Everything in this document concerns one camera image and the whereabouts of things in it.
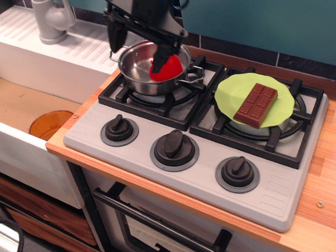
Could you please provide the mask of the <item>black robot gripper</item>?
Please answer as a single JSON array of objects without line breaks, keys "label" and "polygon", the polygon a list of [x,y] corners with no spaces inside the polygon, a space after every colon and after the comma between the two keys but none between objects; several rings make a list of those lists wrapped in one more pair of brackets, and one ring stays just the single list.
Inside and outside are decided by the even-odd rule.
[{"label": "black robot gripper", "polygon": [[172,15],[174,0],[106,0],[104,11],[108,19],[108,38],[112,52],[119,51],[125,44],[127,32],[149,40],[157,45],[153,56],[152,73],[159,73],[163,66],[181,69],[175,47],[180,47],[188,32],[176,22]]}]

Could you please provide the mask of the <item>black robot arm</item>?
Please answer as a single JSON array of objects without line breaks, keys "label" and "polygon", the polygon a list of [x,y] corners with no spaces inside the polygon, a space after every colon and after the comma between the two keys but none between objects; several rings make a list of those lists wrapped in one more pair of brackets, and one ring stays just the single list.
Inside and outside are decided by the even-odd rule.
[{"label": "black robot arm", "polygon": [[106,0],[108,37],[112,52],[125,43],[127,32],[156,44],[153,56],[153,73],[158,73],[168,59],[179,54],[185,30],[171,14],[175,7],[172,0]]}]

